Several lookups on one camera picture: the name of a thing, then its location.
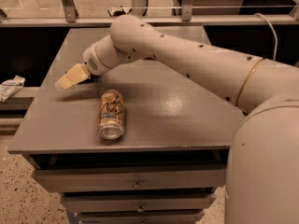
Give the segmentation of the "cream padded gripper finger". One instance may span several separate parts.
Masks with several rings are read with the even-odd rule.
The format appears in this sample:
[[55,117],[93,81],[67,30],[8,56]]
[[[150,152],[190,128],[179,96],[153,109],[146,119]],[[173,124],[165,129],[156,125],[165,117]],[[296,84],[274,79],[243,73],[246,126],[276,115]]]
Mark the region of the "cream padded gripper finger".
[[87,80],[90,75],[91,73],[84,64],[77,63],[55,82],[55,87],[63,90],[69,89]]

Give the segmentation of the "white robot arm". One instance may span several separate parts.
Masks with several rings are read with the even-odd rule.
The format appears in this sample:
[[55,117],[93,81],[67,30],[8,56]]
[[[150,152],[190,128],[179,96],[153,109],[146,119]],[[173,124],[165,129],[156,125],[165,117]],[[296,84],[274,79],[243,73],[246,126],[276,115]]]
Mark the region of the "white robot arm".
[[299,69],[165,35],[121,15],[55,85],[68,89],[144,57],[189,75],[247,113],[229,151],[224,223],[299,224]]

